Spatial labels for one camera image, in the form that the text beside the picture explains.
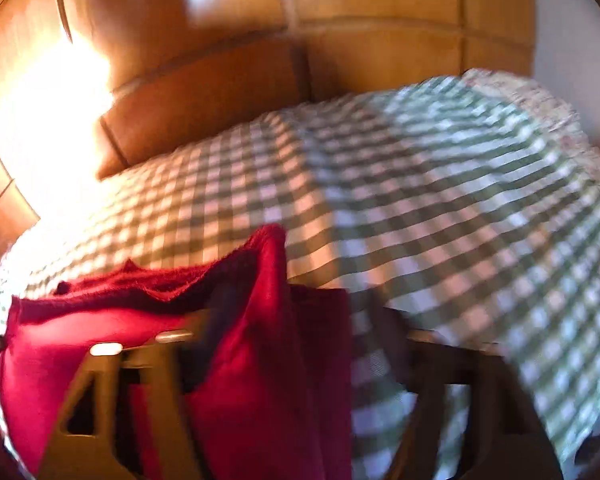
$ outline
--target green checkered bedspread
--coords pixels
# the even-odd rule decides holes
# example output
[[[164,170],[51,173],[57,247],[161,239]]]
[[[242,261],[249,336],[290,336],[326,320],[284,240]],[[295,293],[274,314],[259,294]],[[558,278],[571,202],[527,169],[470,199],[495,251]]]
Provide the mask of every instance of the green checkered bedspread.
[[[364,311],[371,288],[451,344],[501,343],[562,459],[600,412],[600,190],[526,112],[458,78],[272,112],[104,187],[72,234],[41,222],[4,257],[0,332],[11,293],[127,258],[208,262],[279,222],[290,280],[351,292],[353,478],[381,478],[413,404]],[[465,402],[449,390],[440,478]]]

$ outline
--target pillow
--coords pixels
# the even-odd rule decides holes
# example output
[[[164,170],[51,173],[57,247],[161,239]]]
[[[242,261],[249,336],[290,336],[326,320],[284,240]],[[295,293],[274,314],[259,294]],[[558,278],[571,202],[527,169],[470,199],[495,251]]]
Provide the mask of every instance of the pillow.
[[[526,111],[600,188],[600,150],[590,145],[580,127],[580,116],[568,102],[555,97],[533,79],[508,72],[472,68],[464,73],[462,81],[485,95],[509,101]]]

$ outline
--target bed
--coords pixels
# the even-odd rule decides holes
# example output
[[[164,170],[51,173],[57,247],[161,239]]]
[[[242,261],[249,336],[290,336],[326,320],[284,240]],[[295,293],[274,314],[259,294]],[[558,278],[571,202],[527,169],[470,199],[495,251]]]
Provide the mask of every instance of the bed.
[[[109,178],[87,215],[43,218],[0,256],[0,330],[11,294],[127,258],[209,262],[278,222],[291,281],[351,293],[353,478],[382,477],[413,403],[366,316],[370,290],[450,344],[501,343],[561,460],[589,434],[600,154],[523,77],[534,0],[0,0],[0,101],[67,34],[110,63],[93,132]],[[448,404],[440,478],[462,388]]]

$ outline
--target red cloth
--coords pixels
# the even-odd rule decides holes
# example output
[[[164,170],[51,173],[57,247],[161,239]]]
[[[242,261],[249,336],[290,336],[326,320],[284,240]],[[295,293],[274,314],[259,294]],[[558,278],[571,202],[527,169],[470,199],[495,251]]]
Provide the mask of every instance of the red cloth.
[[[141,345],[180,327],[216,285],[231,281],[250,292],[205,381],[186,396],[213,475],[348,480],[347,296],[289,285],[284,241],[282,228],[265,226],[208,266],[145,270],[127,262],[98,278],[61,283],[56,296],[13,298],[0,398],[27,468],[37,472],[64,393],[93,344]],[[151,468],[150,456],[144,459]]]

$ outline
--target bright light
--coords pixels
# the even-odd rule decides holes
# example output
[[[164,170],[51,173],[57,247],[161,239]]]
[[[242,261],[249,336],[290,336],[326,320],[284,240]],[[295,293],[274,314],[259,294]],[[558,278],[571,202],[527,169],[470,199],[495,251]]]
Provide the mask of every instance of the bright light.
[[[123,346],[120,343],[98,343],[91,347],[89,353],[94,357],[118,355],[122,352]]]
[[[95,195],[94,122],[112,104],[109,62],[82,38],[62,39],[21,74],[0,104],[0,157],[42,218]]]

